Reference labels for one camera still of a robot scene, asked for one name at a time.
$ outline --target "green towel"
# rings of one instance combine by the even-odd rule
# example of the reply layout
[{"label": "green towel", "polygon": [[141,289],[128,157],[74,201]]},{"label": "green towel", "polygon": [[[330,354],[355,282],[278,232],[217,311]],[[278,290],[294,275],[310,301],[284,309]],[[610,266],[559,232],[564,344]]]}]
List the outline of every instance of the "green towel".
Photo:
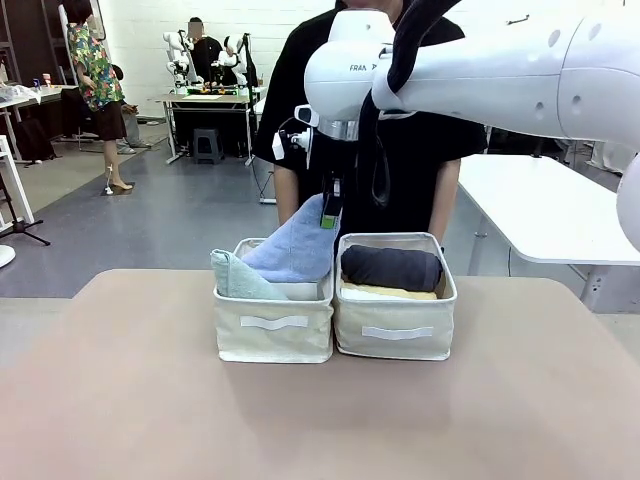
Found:
[{"label": "green towel", "polygon": [[289,300],[233,253],[211,252],[211,266],[216,272],[218,293],[223,297],[251,300]]}]

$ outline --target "person's hand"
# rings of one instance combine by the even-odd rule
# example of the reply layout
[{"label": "person's hand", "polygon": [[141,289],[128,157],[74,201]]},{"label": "person's hand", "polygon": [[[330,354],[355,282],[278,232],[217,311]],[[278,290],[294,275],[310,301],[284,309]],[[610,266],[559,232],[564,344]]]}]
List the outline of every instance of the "person's hand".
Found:
[{"label": "person's hand", "polygon": [[82,76],[82,83],[84,85],[86,85],[87,87],[89,87],[91,90],[95,90],[97,88],[96,87],[96,82],[91,80],[91,78],[87,77],[86,75]]}]

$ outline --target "yellow towel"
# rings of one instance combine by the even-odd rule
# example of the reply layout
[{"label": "yellow towel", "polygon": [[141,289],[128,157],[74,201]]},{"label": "yellow towel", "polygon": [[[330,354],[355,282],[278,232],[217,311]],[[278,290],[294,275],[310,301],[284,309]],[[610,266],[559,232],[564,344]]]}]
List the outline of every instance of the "yellow towel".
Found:
[{"label": "yellow towel", "polygon": [[399,288],[371,287],[369,285],[354,285],[342,280],[342,288],[349,290],[359,290],[361,292],[373,293],[374,295],[384,295],[387,297],[400,297],[408,300],[437,300],[435,293],[429,292],[408,292]]}]

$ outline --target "white tag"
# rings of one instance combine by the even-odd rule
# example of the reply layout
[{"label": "white tag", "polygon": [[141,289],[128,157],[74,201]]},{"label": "white tag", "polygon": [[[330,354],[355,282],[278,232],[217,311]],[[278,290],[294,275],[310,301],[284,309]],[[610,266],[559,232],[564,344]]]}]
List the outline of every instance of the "white tag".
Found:
[{"label": "white tag", "polygon": [[433,337],[433,327],[414,330],[384,330],[375,327],[362,327],[362,336],[381,340],[415,340],[416,338]]},{"label": "white tag", "polygon": [[240,317],[241,327],[256,327],[263,328],[265,330],[282,330],[286,327],[302,327],[307,328],[309,326],[309,317],[292,316],[283,317],[278,320],[267,320],[259,317]]}]

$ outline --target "floral shirt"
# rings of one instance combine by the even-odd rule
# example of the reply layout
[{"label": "floral shirt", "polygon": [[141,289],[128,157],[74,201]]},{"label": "floral shirt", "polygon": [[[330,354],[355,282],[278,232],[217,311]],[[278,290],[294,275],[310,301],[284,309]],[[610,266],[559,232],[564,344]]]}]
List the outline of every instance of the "floral shirt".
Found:
[{"label": "floral shirt", "polygon": [[102,43],[91,36],[87,24],[70,25],[68,39],[74,67],[83,65],[85,75],[96,84],[96,88],[92,90],[79,81],[80,93],[89,108],[96,111],[108,103],[123,100],[122,87],[109,62],[107,52]]}]

